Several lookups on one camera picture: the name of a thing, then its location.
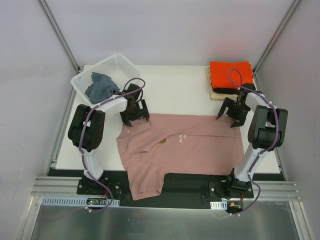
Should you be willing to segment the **pink t shirt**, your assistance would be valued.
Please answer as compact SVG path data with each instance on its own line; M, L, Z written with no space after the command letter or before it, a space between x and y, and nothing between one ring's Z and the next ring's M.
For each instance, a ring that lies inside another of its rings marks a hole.
M133 200L159 196L166 174L228 175L244 157L228 116L153 113L116 139Z

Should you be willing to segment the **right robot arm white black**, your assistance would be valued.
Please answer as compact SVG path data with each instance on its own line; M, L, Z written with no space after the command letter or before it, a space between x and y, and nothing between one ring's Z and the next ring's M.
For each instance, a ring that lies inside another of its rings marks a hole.
M231 128L241 127L250 110L253 117L247 134L249 145L240 164L231 170L225 182L215 187L214 193L221 198L230 199L247 193L263 158L284 142L288 111L275 107L252 83L240 86L236 100L226 97L216 118L226 114L233 120Z

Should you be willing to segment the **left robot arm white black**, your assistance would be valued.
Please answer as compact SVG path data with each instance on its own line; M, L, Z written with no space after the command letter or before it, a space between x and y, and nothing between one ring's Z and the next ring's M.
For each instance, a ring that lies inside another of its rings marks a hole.
M122 124L131 127L133 121L149 120L150 114L143 99L144 86L126 83L124 90L116 92L110 98L90 107L77 106L67 136L77 148L84 167L84 176L90 179L88 188L99 195L105 191L106 183L100 179L104 173L98 147L103 135L105 120L120 114Z

